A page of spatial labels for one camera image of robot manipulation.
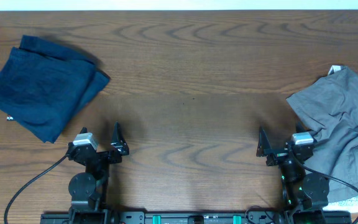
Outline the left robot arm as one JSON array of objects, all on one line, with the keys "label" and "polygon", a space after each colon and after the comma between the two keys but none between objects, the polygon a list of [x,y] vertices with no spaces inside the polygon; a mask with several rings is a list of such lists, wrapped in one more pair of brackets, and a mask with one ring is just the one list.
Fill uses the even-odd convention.
[{"label": "left robot arm", "polygon": [[84,127],[76,138],[68,143],[66,157],[85,166],[85,171],[72,177],[68,191],[71,195],[69,223],[119,223],[119,214],[106,205],[109,182],[109,166],[122,162],[129,155],[119,123],[114,124],[111,149],[98,152],[94,135]]}]

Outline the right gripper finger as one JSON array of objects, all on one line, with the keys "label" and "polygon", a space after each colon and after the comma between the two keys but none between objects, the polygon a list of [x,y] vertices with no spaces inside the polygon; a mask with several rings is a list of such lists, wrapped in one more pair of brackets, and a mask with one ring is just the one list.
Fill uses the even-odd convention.
[{"label": "right gripper finger", "polygon": [[263,127],[259,128],[259,141],[257,146],[257,157],[267,157],[272,153],[272,147]]},{"label": "right gripper finger", "polygon": [[310,129],[307,128],[301,121],[298,121],[295,125],[296,133],[306,133],[309,132]]}]

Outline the grey shorts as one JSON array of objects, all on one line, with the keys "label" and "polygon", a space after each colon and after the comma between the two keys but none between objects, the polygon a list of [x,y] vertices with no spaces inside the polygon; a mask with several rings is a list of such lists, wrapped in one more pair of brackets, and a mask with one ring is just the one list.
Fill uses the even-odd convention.
[{"label": "grey shorts", "polygon": [[317,143],[305,165],[358,190],[358,74],[333,65],[325,77],[287,103]]}]

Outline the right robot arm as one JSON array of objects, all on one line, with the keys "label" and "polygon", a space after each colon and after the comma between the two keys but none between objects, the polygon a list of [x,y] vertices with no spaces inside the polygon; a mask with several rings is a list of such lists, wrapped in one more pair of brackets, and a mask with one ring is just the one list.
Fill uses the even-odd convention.
[{"label": "right robot arm", "polygon": [[267,166],[277,166],[282,174],[282,211],[271,216],[273,223],[325,223],[322,208],[328,204],[329,180],[307,173],[304,163],[313,156],[315,140],[301,127],[274,149],[263,128],[259,128],[256,156],[265,157]]}]

